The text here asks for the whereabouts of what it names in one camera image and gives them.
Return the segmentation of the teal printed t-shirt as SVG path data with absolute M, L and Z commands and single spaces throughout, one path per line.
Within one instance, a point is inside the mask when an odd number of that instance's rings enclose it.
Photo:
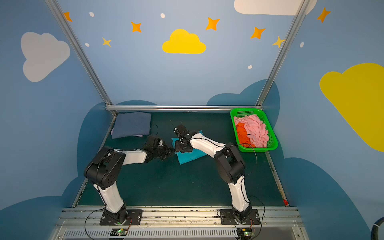
M 178 138 L 172 138 L 172 146 L 175 149 L 175 141 L 178 140 Z M 191 153 L 177 153 L 175 150 L 175 153 L 178 157 L 180 165 L 197 160 L 201 157 L 206 156 L 207 154 L 204 153 L 201 150 L 197 150 L 193 148 L 193 151 Z

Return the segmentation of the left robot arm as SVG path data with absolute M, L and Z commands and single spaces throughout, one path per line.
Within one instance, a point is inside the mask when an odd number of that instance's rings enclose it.
M 104 204 L 101 225 L 121 226 L 131 220 L 117 186 L 122 167 L 149 163 L 153 159 L 164 161 L 174 152 L 175 149 L 169 147 L 163 139 L 152 135 L 140 149 L 102 147 L 84 170 L 84 176 L 92 183 Z

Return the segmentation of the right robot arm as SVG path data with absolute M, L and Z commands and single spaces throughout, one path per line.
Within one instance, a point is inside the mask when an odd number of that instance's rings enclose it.
M 232 196 L 234 219 L 245 224 L 252 210 L 245 188 L 245 161 L 236 145 L 213 141 L 196 131 L 189 131 L 183 125 L 174 128 L 179 138 L 175 147 L 178 152 L 199 150 L 215 160 L 221 179 L 229 186 Z

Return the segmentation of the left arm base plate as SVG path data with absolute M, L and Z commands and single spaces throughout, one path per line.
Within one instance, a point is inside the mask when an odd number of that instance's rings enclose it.
M 112 213 L 104 209 L 100 226 L 138 226 L 142 219 L 142 210 L 122 209 L 117 213 Z

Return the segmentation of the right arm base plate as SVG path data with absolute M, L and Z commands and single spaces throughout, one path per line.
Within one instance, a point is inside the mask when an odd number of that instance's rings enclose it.
M 244 213 L 234 209 L 218 210 L 218 217 L 222 225 L 260 225 L 261 216 L 257 209 L 246 210 Z

